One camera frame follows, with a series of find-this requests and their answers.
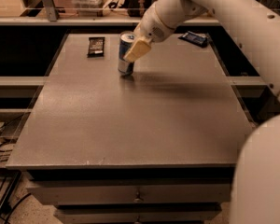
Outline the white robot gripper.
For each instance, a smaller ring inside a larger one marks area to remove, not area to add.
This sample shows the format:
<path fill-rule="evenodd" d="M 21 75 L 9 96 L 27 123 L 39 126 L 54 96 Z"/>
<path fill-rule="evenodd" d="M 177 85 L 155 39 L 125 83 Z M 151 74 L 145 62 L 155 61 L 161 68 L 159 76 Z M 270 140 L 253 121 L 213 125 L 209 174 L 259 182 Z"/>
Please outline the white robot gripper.
<path fill-rule="evenodd" d="M 137 39 L 125 53 L 124 60 L 129 63 L 135 62 L 151 50 L 151 41 L 164 41 L 176 27 L 175 9 L 161 1 L 154 2 L 134 29 Z"/>

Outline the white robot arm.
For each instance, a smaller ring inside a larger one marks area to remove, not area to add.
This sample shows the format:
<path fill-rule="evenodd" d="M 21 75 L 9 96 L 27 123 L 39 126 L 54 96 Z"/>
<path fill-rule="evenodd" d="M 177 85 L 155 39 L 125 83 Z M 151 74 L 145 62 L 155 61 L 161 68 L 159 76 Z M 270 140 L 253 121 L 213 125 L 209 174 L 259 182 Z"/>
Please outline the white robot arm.
<path fill-rule="evenodd" d="M 227 33 L 216 38 L 226 70 L 258 74 L 280 103 L 280 16 L 256 0 L 157 0 L 135 28 L 124 58 L 134 62 L 184 21 L 211 13 Z M 280 115 L 249 135 L 235 169 L 230 224 L 280 224 Z"/>

